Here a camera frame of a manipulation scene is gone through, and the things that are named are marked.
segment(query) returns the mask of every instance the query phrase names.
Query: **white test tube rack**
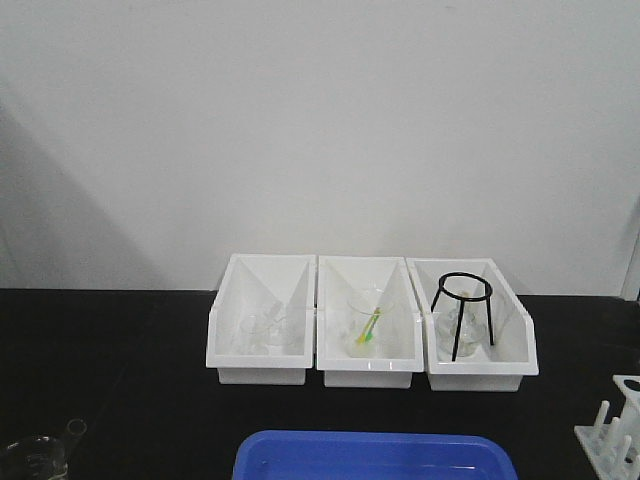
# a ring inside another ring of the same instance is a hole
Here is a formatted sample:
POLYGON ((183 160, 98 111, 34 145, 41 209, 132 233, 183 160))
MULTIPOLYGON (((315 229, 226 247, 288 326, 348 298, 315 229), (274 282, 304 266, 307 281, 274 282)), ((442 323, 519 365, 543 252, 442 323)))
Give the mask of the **white test tube rack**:
POLYGON ((640 478, 640 376, 614 375, 613 381, 625 396, 620 417, 604 421, 609 402, 604 400, 593 426, 574 430, 600 480, 640 478))

